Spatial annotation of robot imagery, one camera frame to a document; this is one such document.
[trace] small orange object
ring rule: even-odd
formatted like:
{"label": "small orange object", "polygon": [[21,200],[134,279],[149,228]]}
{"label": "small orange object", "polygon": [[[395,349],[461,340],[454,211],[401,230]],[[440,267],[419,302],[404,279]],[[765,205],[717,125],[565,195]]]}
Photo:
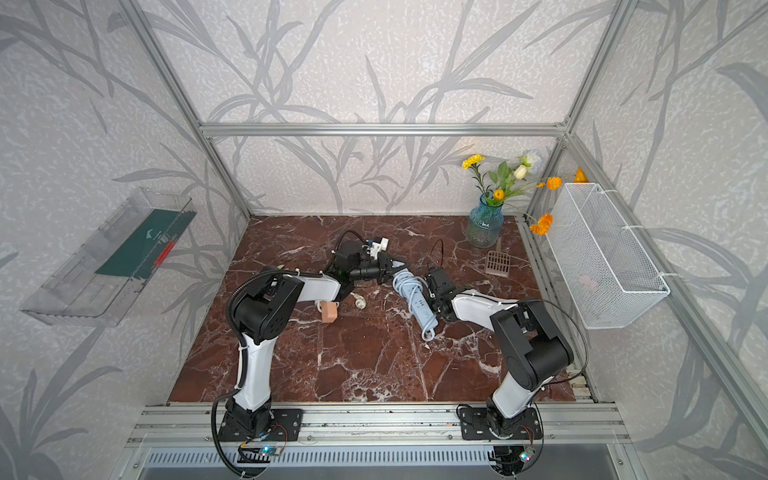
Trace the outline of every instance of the small orange object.
{"label": "small orange object", "polygon": [[536,235],[544,235],[549,231],[549,227],[552,226],[553,221],[554,218],[552,218],[551,214],[544,214],[538,219],[538,223],[531,225],[529,229]]}
{"label": "small orange object", "polygon": [[547,188],[549,190],[557,190],[563,184],[563,180],[560,177],[550,177],[547,179]]}
{"label": "small orange object", "polygon": [[576,169],[576,178],[574,179],[575,184],[586,184],[589,183],[589,180],[587,180],[587,176],[584,175],[584,172],[581,171],[581,168]]}
{"label": "small orange object", "polygon": [[323,323],[333,323],[333,320],[339,316],[336,302],[320,302],[320,309],[323,311]]}

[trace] white flower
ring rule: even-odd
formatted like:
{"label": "white flower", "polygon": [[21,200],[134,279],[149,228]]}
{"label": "white flower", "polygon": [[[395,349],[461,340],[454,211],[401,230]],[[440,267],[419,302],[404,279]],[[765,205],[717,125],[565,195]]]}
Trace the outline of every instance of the white flower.
{"label": "white flower", "polygon": [[518,180],[524,179],[525,175],[527,174],[528,174],[528,167],[526,167],[525,165],[520,165],[519,167],[517,167],[514,173],[515,178],[517,178]]}

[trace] white wire basket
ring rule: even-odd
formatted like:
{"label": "white wire basket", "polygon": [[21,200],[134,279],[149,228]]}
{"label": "white wire basket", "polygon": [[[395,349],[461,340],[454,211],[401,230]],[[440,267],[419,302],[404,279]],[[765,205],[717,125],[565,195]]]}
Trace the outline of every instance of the white wire basket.
{"label": "white wire basket", "polygon": [[547,233],[588,329],[622,328],[669,294],[632,228],[598,184],[564,184]]}

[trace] small block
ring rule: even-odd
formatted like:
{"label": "small block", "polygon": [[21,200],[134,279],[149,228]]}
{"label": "small block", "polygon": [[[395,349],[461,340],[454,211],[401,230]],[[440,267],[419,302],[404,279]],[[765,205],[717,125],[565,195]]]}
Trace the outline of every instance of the small block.
{"label": "small block", "polygon": [[323,309],[323,323],[332,323],[339,316],[336,302],[320,302],[320,308]]}

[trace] vent grille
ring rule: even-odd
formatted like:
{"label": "vent grille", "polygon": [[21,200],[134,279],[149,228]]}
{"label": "vent grille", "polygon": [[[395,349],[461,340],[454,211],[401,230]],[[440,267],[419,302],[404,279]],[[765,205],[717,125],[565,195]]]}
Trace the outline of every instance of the vent grille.
{"label": "vent grille", "polygon": [[[491,446],[420,445],[287,447],[279,457],[270,457],[269,467],[355,467],[355,466],[427,466],[427,465],[489,465]],[[237,450],[224,452],[232,462]],[[257,455],[266,460],[264,455]],[[145,468],[220,467],[216,450],[208,447],[152,448]]]}

